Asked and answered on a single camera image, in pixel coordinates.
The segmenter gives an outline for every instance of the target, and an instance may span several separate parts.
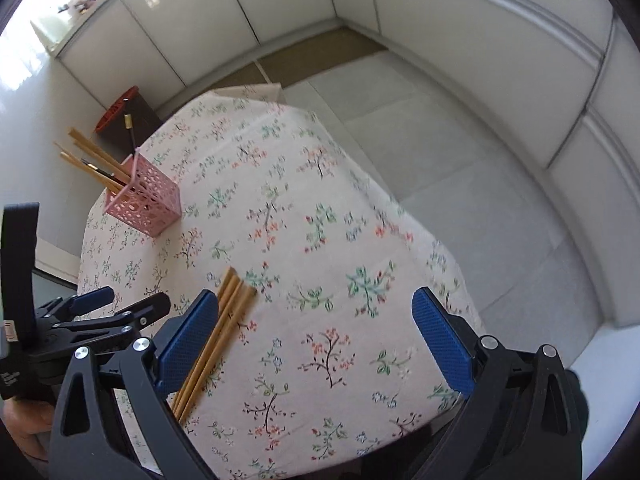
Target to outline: chopsticks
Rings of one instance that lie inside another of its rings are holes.
[[[66,160],[76,168],[79,168],[80,170],[84,171],[85,173],[90,174],[92,177],[94,177],[98,182],[100,182],[105,188],[107,188],[112,193],[118,194],[124,187],[122,184],[116,182],[111,177],[105,176],[104,174],[100,173],[93,164],[89,164],[88,162],[83,162],[82,160],[77,158],[75,155],[72,155],[71,153],[67,153],[64,150],[64,148],[62,148],[62,146],[60,146],[58,143],[54,142],[54,144],[60,149],[60,156],[64,160]]]
[[[238,278],[233,268],[226,271],[218,290],[218,323],[172,403],[172,411],[181,424],[189,416],[207,377],[228,346],[235,325],[244,316],[256,292]]]
[[[78,130],[71,128],[69,136],[74,140],[74,145],[91,156],[98,164],[107,167],[113,175],[110,175],[87,160],[77,158],[75,155],[66,151],[58,143],[54,142],[53,144],[60,149],[60,156],[67,162],[85,173],[90,174],[98,182],[103,184],[104,187],[115,194],[118,194],[122,188],[126,186],[126,183],[131,180],[129,171],[127,171],[123,165],[109,155],[109,153],[105,152],[100,146],[97,146],[95,143],[87,139]]]
[[[227,289],[227,285],[230,283],[231,278],[234,277],[235,275],[236,275],[236,270],[233,267],[229,267],[226,270],[225,275],[222,277],[222,280],[220,281],[220,287],[218,288],[218,319],[222,318],[222,306],[223,306],[222,305],[222,296],[225,293],[225,291]],[[175,394],[174,400],[172,400],[171,410],[174,413],[176,413],[176,410],[177,410],[177,407],[178,407],[178,403],[180,402],[180,398],[184,395],[184,392],[187,389],[187,384],[191,380],[191,376],[193,375],[193,371],[195,370],[197,363],[198,363],[198,360],[196,359],[196,362],[194,362],[193,366],[191,367],[191,370],[189,371],[189,375],[184,380],[184,384],[180,388],[180,391]]]
[[[78,130],[71,128],[71,130],[69,130],[69,136],[75,141],[74,144],[78,148],[113,171],[113,174],[121,181],[128,182],[131,179],[131,174],[123,165],[109,155],[109,153],[105,152],[100,146],[87,139]]]

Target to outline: floor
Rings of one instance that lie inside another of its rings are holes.
[[[284,88],[384,49],[350,28],[336,28],[261,57],[217,81],[212,88],[271,81],[280,83]]]
[[[391,52],[285,89],[453,253],[488,332],[508,348],[558,348],[570,365],[602,315],[552,205],[503,143]]]

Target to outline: label sticker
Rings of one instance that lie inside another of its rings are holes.
[[[18,341],[18,335],[15,333],[15,323],[12,320],[4,322],[4,334],[6,335],[6,340],[10,343]]]

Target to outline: table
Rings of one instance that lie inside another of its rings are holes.
[[[258,290],[184,429],[222,479],[285,478],[363,456],[448,410],[411,315],[429,285],[482,331],[446,248],[343,152],[312,112],[204,94],[142,147],[180,185],[182,219],[155,240],[88,217],[79,292],[104,316],[158,291],[181,314],[228,266]],[[145,329],[152,336],[161,322]],[[153,466],[124,392],[136,452]]]

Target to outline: pink pencil holder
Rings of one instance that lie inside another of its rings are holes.
[[[180,188],[138,150],[123,166],[131,180],[117,195],[107,190],[104,212],[155,238],[182,215]]]

